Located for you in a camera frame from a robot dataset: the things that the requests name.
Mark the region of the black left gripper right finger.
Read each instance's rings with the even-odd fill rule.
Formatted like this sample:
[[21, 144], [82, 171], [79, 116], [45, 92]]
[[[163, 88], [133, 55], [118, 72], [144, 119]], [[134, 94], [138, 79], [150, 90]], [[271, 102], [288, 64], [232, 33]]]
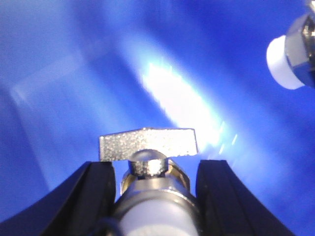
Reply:
[[244, 186], [225, 160], [200, 161], [195, 190], [205, 236], [293, 235]]

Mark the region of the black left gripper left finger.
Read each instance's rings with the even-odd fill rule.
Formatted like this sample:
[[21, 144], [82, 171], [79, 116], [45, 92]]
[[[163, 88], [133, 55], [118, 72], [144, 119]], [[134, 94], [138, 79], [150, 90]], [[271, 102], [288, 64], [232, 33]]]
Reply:
[[41, 200], [0, 224], [2, 236], [85, 236], [109, 216], [116, 194], [110, 162], [86, 162]]

